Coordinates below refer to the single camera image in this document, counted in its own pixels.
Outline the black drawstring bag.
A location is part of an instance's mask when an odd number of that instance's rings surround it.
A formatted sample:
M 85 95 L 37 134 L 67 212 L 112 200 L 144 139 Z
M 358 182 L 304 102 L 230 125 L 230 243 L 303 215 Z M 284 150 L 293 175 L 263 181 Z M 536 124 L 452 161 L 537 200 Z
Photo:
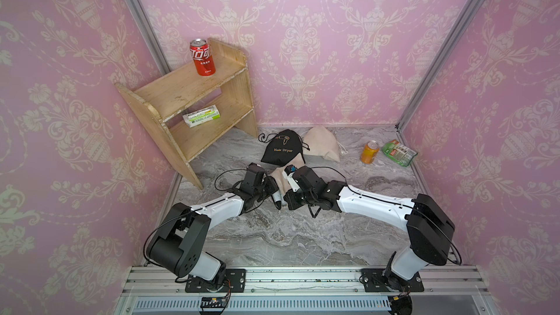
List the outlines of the black drawstring bag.
M 259 134 L 258 141 L 267 144 L 261 158 L 262 163 L 275 166 L 285 166 L 297 155 L 303 155 L 303 150 L 310 150 L 302 137 L 293 130 L 286 129 L 277 134 Z

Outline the beige hair dryer bag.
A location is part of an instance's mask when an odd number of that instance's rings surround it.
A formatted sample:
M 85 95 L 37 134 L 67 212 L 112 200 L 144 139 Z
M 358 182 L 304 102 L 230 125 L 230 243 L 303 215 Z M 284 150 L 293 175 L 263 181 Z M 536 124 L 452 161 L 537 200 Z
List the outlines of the beige hair dryer bag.
M 311 128 L 303 137 L 303 155 L 318 156 L 325 160 L 340 162 L 341 146 L 335 135 L 322 125 Z

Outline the white hair dryer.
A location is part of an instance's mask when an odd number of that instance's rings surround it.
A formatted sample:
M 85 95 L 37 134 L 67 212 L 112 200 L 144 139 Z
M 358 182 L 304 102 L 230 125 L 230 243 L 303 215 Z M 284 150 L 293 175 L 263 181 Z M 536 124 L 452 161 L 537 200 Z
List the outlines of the white hair dryer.
M 272 194 L 272 198 L 274 201 L 274 206 L 277 208 L 277 210 L 281 210 L 283 206 L 287 205 L 287 203 L 284 201 L 284 197 L 281 194 L 280 190 L 274 192 Z

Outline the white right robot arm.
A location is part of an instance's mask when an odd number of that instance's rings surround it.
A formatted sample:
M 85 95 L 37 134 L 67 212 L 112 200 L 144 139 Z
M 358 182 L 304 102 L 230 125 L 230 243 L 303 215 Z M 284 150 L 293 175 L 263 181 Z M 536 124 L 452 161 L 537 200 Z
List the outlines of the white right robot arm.
M 289 165 L 282 176 L 290 185 L 284 195 L 290 210 L 307 206 L 312 217 L 321 211 L 358 214 L 408 233 L 409 245 L 392 254 L 382 273 L 389 289 L 403 291 L 421 269 L 449 261 L 455 225 L 431 196 L 395 198 L 361 190 L 346 180 L 325 182 L 308 166 Z

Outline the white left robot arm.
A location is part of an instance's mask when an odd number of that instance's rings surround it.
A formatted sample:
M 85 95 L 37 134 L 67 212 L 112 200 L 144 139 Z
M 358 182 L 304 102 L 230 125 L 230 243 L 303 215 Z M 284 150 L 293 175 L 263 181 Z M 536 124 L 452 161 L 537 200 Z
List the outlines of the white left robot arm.
M 256 163 L 243 170 L 244 178 L 221 189 L 219 198 L 195 205 L 175 204 L 144 242 L 147 262 L 165 268 L 178 279 L 197 278 L 217 289 L 225 283 L 226 264 L 203 251 L 208 232 L 234 217 L 249 213 L 271 198 L 280 209 L 277 181 Z

